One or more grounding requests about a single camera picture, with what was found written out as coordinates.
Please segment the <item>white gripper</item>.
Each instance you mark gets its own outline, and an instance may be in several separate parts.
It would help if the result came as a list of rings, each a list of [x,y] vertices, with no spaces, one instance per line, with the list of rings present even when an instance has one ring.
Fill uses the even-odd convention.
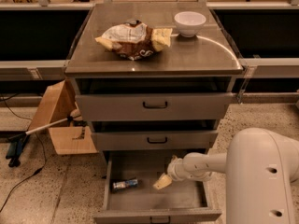
[[[172,184],[172,180],[183,181],[186,177],[187,172],[183,166],[183,159],[172,155],[167,167],[167,174],[162,174],[152,186],[157,190],[164,189]]]

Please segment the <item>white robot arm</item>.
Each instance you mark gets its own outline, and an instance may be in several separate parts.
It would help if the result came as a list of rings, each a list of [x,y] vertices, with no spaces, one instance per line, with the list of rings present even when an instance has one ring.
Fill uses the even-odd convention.
[[[299,181],[299,142],[260,128],[237,133],[221,154],[173,157],[154,183],[208,181],[226,174],[226,224],[295,224],[292,185]]]

